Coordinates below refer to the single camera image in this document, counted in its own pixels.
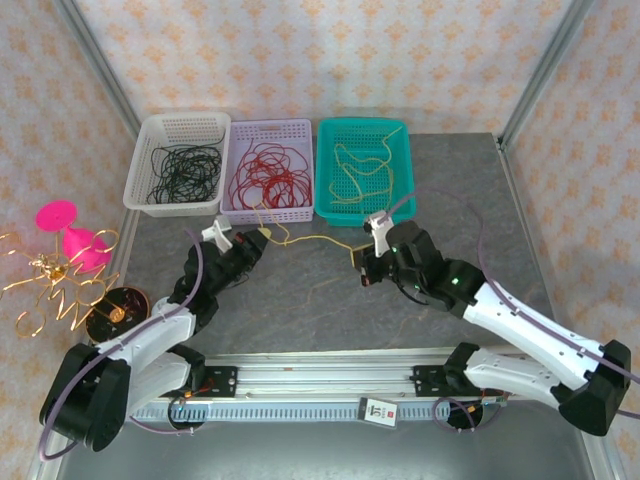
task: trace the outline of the white clip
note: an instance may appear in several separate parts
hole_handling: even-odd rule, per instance
[[[224,232],[228,232],[229,230],[231,230],[229,218],[226,215],[218,215],[213,225],[202,231],[202,239],[205,242],[212,241],[216,244],[220,253],[225,253],[232,247],[231,241],[224,234]]]
[[[384,210],[373,213],[367,218],[367,222],[371,226],[371,235],[373,236],[373,244],[376,251],[376,257],[380,258],[389,250],[389,244],[387,243],[387,232],[393,227],[393,220],[391,217],[386,217],[387,213]]]

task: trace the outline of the teal plastic basket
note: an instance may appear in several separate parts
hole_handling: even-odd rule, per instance
[[[385,137],[391,151],[388,165],[393,172],[391,201],[388,193],[375,194],[389,188],[387,168],[381,168],[377,161],[362,161],[369,157],[383,161],[389,158],[389,150],[383,143]],[[361,161],[354,160],[349,153]],[[320,122],[315,210],[329,225],[360,227],[367,216],[388,210],[413,188],[409,130],[404,122],[387,118],[328,118]],[[340,198],[355,201],[344,202]],[[415,213],[416,201],[412,198],[397,210],[393,221],[407,220]]]

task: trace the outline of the metal frame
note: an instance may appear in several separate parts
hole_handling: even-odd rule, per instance
[[[496,350],[522,355],[511,346]],[[452,352],[453,348],[427,348],[211,357],[206,361],[208,366],[238,368],[235,396],[194,397],[181,407],[178,420],[355,421],[363,396],[398,403],[400,420],[431,420],[431,406],[440,396],[417,397],[409,377],[414,366],[442,365]],[[484,397],[483,401],[497,403],[498,398]],[[139,409],[134,417],[164,422],[168,403],[168,399],[158,398]],[[443,402],[438,418],[447,418],[448,409],[448,403]]]
[[[529,251],[531,253],[531,258],[533,258],[533,264],[536,268],[536,272],[538,273],[538,277],[542,280],[544,279],[544,277],[542,276],[542,269],[540,268],[540,259],[538,258],[536,249],[533,246],[533,239],[531,238],[531,228],[529,226],[529,221],[527,220],[527,216],[524,214],[524,208],[522,207],[522,202],[520,201],[520,195],[518,195],[518,191],[516,190],[511,163],[508,161],[507,152],[501,149],[497,138],[496,150],[498,152],[498,156],[500,157],[500,163],[502,164],[505,177],[507,178],[507,184],[509,185],[509,190],[511,191],[511,197],[513,198],[513,202],[516,206],[518,217],[520,218],[520,224],[522,225],[522,229],[524,230],[524,236],[527,239],[527,244],[529,245]],[[544,290],[545,296],[547,298],[550,298],[549,290],[547,289],[547,285],[544,283],[544,281],[542,282],[542,288]],[[551,309],[555,317],[555,312],[553,312],[553,305],[551,306]]]
[[[135,141],[140,131],[140,119],[131,106],[127,94],[118,81],[113,69],[109,65],[107,57],[102,52],[95,36],[91,33],[91,28],[80,8],[74,0],[53,0],[53,3],[78,42],[87,62],[89,62],[89,65],[104,87],[118,115],[124,122],[129,135],[131,135]],[[116,286],[122,286],[124,282],[131,247],[133,246],[133,239],[138,225],[138,218],[140,217],[140,212],[137,210],[134,211],[124,208],[123,210],[124,213],[120,223],[120,229],[118,230],[120,232],[120,242],[113,251],[112,261],[109,263],[106,271],[108,275],[120,272],[120,278],[116,282]]]
[[[593,3],[594,0],[573,0],[569,6],[567,13],[558,26],[558,30],[551,39],[551,43],[534,70],[531,80],[529,80],[529,83],[525,87],[516,108],[507,121],[502,135],[498,137],[501,150],[506,152],[509,146],[515,141],[522,125],[529,116],[529,113],[531,113],[531,110],[533,110],[540,93],[542,93],[547,82],[553,75],[556,66],[562,59],[562,55],[581,27],[582,20]]]
[[[582,440],[595,480],[626,480],[618,449],[611,437],[582,433]]]

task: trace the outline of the white plastic basket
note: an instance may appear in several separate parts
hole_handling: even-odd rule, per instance
[[[311,136],[311,122],[303,118],[290,120],[260,120],[252,122],[232,122],[229,144],[229,158],[225,172],[226,181],[224,183],[224,195],[220,212],[227,217],[232,225],[250,225],[260,223],[258,215],[252,210],[234,210],[231,206],[228,190],[233,175],[238,169],[242,156],[249,149],[251,141],[253,145],[262,142],[273,142],[283,147],[293,147],[298,150],[307,160],[309,169],[307,173],[311,178],[311,204],[306,207],[297,208],[274,208],[270,209],[271,214],[260,208],[260,216],[264,223],[292,223],[310,222],[313,219],[314,202],[314,166],[313,166],[313,141]],[[297,156],[292,157],[291,169],[304,167],[302,159]],[[246,199],[254,198],[258,203],[262,199],[262,192],[258,188],[255,192],[249,192]]]
[[[215,215],[222,199],[221,186],[229,153],[229,134],[231,118],[223,112],[181,112],[152,115],[140,128],[136,148],[133,152],[127,184],[124,188],[123,202],[132,210],[142,210],[152,217],[184,217],[192,215]],[[212,178],[216,182],[213,199],[197,203],[148,203],[148,196],[157,184],[153,173],[151,155],[157,147],[172,145],[207,145],[222,142],[217,146],[222,156],[220,177]]]

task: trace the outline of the yellow wire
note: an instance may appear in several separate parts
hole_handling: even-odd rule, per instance
[[[361,158],[358,158],[355,155],[353,155],[347,149],[347,147],[342,143],[338,143],[338,144],[336,144],[334,146],[333,154],[335,156],[336,163],[338,164],[338,166],[340,168],[342,168],[342,170],[344,171],[345,175],[347,175],[351,179],[351,181],[355,185],[356,189],[358,190],[358,195],[356,197],[352,197],[352,198],[344,198],[344,197],[338,195],[335,192],[335,190],[334,190],[335,182],[331,182],[331,184],[329,184],[329,192],[335,198],[337,198],[337,200],[332,200],[331,201],[332,204],[343,204],[343,205],[345,205],[345,204],[346,205],[357,204],[357,203],[361,203],[366,197],[372,197],[372,196],[383,195],[385,193],[388,193],[389,194],[389,199],[387,201],[386,209],[388,209],[391,206],[391,197],[393,195],[393,180],[394,179],[393,179],[393,170],[391,170],[391,168],[389,167],[389,163],[391,162],[391,159],[393,158],[393,153],[391,151],[391,148],[389,148],[389,145],[387,145],[387,140],[389,138],[391,138],[393,135],[395,135],[401,129],[402,129],[402,126],[396,128],[393,132],[391,132],[390,134],[388,134],[386,137],[384,137],[382,139],[382,145],[384,145],[384,148],[387,150],[387,152],[389,154],[386,160],[381,160],[380,158],[377,158],[377,157],[367,157],[367,158],[361,159]],[[353,165],[340,161],[340,156],[338,155],[338,148],[342,148],[342,150],[344,150],[344,153],[346,153],[349,158],[355,160],[358,163],[376,161],[376,162],[379,162],[380,165],[376,169],[372,170],[371,172],[360,171],[356,167],[354,167]],[[380,191],[377,191],[377,192],[369,192],[369,193],[364,194],[364,193],[362,193],[362,189],[360,188],[360,184],[355,179],[355,177],[347,170],[347,167],[349,167],[351,170],[353,170],[353,172],[355,174],[362,175],[362,176],[371,176],[371,175],[376,174],[378,171],[380,171],[380,169],[386,168],[387,172],[389,174],[389,188],[387,188],[385,190],[380,190]]]
[[[289,245],[296,243],[296,242],[300,242],[302,240],[314,240],[314,239],[319,239],[319,240],[328,240],[336,245],[338,245],[339,247],[345,248],[347,250],[349,250],[349,253],[351,254],[351,265],[354,265],[354,259],[353,259],[353,253],[356,250],[360,250],[363,247],[369,246],[370,244],[367,245],[362,245],[360,247],[351,247],[349,245],[347,245],[346,243],[342,243],[339,242],[338,240],[336,240],[335,238],[331,238],[327,235],[306,235],[304,237],[297,237],[294,238],[293,240],[289,240],[289,237],[291,236],[291,232],[289,232],[289,230],[284,227],[283,225],[281,225],[280,223],[278,223],[278,221],[276,220],[276,217],[274,216],[273,212],[271,210],[269,210],[269,207],[267,207],[263,201],[260,201],[260,205],[262,205],[262,208],[264,208],[267,212],[269,212],[269,215],[271,215],[271,219],[273,220],[273,223],[275,223],[278,227],[280,227],[280,229],[282,229],[287,236],[285,237],[284,241],[279,242],[278,240],[275,240],[273,237],[271,237],[269,235],[269,241],[272,243],[275,243],[276,245],[280,245],[282,247],[288,247]],[[256,214],[258,215],[258,220],[260,221],[260,228],[264,229],[264,222],[262,221],[262,216],[260,215],[260,212],[258,211],[258,209],[255,207],[255,205],[252,205],[251,208],[253,208],[253,211],[256,212]]]

